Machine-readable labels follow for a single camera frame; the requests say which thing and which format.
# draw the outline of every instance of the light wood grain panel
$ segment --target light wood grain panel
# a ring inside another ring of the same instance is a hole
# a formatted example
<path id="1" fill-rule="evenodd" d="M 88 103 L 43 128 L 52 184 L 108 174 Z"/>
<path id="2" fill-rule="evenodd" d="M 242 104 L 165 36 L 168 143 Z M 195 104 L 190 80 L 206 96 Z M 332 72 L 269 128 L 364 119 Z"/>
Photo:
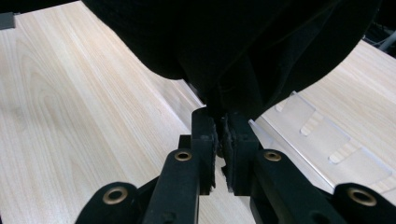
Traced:
<path id="1" fill-rule="evenodd" d="M 16 17 L 0 32 L 0 212 L 5 223 L 73 223 L 103 185 L 158 175 L 200 102 L 151 73 L 80 2 Z M 202 223 L 251 223 L 218 189 Z"/>

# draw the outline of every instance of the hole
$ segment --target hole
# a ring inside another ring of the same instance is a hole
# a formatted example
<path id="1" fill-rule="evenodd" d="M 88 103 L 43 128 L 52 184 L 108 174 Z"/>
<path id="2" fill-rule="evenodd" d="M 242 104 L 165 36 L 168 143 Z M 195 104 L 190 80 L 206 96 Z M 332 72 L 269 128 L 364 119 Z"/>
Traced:
<path id="1" fill-rule="evenodd" d="M 125 187 L 114 187 L 109 189 L 103 196 L 103 202 L 106 204 L 116 204 L 124 201 L 128 195 Z"/>
<path id="2" fill-rule="evenodd" d="M 191 157 L 192 155 L 190 154 L 190 152 L 186 152 L 186 151 L 180 151 L 175 155 L 175 158 L 178 161 L 189 161 Z"/>
<path id="3" fill-rule="evenodd" d="M 122 195 L 121 191 L 113 191 L 108 195 L 108 198 L 111 200 L 116 200 Z"/>
<path id="4" fill-rule="evenodd" d="M 376 198 L 362 189 L 348 189 L 347 195 L 356 203 L 360 203 L 365 206 L 375 206 L 376 205 Z"/>
<path id="5" fill-rule="evenodd" d="M 311 213 L 311 218 L 315 223 L 320 223 L 320 224 L 328 224 L 330 223 L 330 220 L 323 214 L 321 214 L 318 211 L 314 211 Z"/>
<path id="6" fill-rule="evenodd" d="M 274 151 L 265 152 L 264 158 L 268 161 L 280 161 L 282 159 L 282 157 Z"/>

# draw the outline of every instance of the wooden surface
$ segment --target wooden surface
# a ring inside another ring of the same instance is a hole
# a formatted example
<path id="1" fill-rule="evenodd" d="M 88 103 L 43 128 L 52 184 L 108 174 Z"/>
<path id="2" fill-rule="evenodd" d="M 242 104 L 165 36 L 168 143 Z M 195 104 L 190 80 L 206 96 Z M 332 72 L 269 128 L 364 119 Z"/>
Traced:
<path id="1" fill-rule="evenodd" d="M 16 26 L 0 31 L 3 221 L 73 223 L 103 185 L 157 176 L 202 106 L 185 83 L 152 74 L 80 2 L 16 16 Z M 360 43 L 301 95 L 392 164 L 395 71 Z M 253 223 L 247 199 L 216 175 L 200 223 Z"/>

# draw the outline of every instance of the brass grommet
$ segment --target brass grommet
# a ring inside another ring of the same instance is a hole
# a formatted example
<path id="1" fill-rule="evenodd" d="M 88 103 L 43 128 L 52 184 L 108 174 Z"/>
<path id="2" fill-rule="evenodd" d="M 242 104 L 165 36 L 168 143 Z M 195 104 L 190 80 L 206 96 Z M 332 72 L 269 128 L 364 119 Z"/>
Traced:
<path id="1" fill-rule="evenodd" d="M 365 190 L 350 188 L 347 190 L 347 195 L 356 203 L 366 206 L 376 205 L 376 198 Z"/>
<path id="2" fill-rule="evenodd" d="M 264 152 L 264 158 L 267 159 L 268 161 L 280 161 L 282 160 L 282 157 L 274 152 L 274 151 L 267 151 Z"/>
<path id="3" fill-rule="evenodd" d="M 191 153 L 187 151 L 180 151 L 175 155 L 175 159 L 178 161 L 189 161 L 191 158 Z"/>
<path id="4" fill-rule="evenodd" d="M 112 196 L 114 193 L 119 193 L 117 197 Z M 124 199 L 128 196 L 128 190 L 125 187 L 114 187 L 108 190 L 103 196 L 103 202 L 106 204 L 116 204 L 124 201 Z"/>

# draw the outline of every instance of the white plastic part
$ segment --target white plastic part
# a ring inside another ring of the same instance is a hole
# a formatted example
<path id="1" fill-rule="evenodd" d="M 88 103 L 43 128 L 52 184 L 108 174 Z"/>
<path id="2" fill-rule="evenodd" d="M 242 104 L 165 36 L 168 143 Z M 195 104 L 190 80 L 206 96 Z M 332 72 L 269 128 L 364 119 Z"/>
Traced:
<path id="1" fill-rule="evenodd" d="M 381 194 L 396 190 L 395 172 L 387 164 L 319 114 L 296 92 L 283 106 L 275 105 L 266 111 L 263 118 L 273 129 L 273 135 L 250 121 L 263 147 L 295 150 L 332 189 L 341 183 L 354 182 Z"/>

